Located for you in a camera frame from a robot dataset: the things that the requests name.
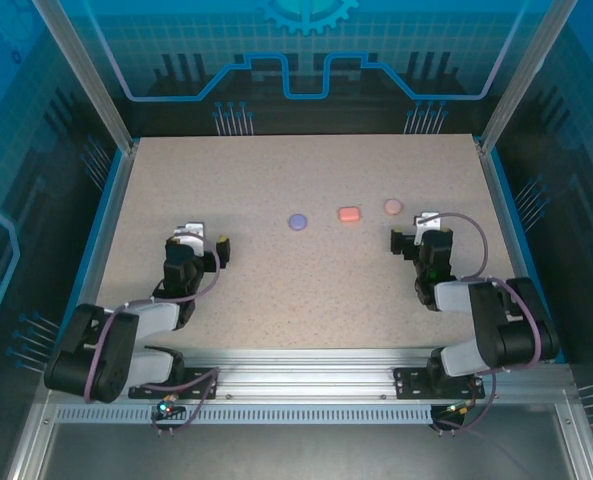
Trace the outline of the aluminium front beam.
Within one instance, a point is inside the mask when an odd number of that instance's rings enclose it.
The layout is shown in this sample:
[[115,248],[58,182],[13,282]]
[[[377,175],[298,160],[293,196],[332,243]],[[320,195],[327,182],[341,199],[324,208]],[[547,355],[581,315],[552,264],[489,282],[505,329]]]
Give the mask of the aluminium front beam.
[[[393,370],[426,366],[429,348],[199,349],[183,350],[186,362],[218,367],[215,401],[238,404],[394,403]],[[495,404],[577,401],[565,364],[540,364],[496,375]]]

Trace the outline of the small LED circuit board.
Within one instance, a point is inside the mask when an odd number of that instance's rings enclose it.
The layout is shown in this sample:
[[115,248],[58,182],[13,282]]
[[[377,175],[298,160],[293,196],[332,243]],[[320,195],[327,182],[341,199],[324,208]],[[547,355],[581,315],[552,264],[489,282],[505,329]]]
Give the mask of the small LED circuit board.
[[184,408],[176,405],[178,399],[179,396],[177,394],[168,394],[164,396],[156,407],[155,419],[157,421],[165,420],[182,413]]
[[432,419],[438,421],[454,416],[466,415],[470,408],[470,401],[461,401],[450,405],[434,405],[431,409]]

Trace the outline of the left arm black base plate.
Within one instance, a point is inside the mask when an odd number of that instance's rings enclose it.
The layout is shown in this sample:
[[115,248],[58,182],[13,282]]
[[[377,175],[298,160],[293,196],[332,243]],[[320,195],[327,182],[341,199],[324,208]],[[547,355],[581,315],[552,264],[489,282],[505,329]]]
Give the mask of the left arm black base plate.
[[127,396],[137,400],[161,400],[166,395],[175,394],[181,400],[199,400],[208,392],[207,398],[214,399],[216,386],[210,384],[211,373],[210,368],[181,368],[165,382],[130,387]]

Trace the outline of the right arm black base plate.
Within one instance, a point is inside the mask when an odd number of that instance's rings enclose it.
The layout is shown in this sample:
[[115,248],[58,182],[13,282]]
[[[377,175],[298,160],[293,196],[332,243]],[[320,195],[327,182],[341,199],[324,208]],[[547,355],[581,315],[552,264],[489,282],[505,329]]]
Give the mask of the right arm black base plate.
[[393,377],[398,400],[466,400],[486,397],[482,379],[474,375],[449,377],[442,371],[401,367],[393,370]]

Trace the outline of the aluminium frame post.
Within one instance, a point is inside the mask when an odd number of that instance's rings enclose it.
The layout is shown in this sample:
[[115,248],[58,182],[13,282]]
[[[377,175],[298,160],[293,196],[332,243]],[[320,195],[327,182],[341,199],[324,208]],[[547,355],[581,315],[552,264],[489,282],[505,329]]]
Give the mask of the aluminium frame post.
[[132,137],[60,2],[31,1],[112,140],[122,154],[131,155],[134,149]]
[[479,142],[479,153],[489,156],[565,26],[578,0],[552,0],[517,70],[497,104]]

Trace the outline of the aluminium lower frame bar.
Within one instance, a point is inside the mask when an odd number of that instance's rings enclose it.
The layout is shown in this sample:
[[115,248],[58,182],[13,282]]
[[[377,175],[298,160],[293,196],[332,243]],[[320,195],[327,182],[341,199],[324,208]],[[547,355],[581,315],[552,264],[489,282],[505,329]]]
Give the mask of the aluminium lower frame bar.
[[575,480],[593,480],[593,432],[577,399],[563,392],[555,411]]
[[50,397],[48,389],[38,387],[4,480],[39,480],[57,410]]

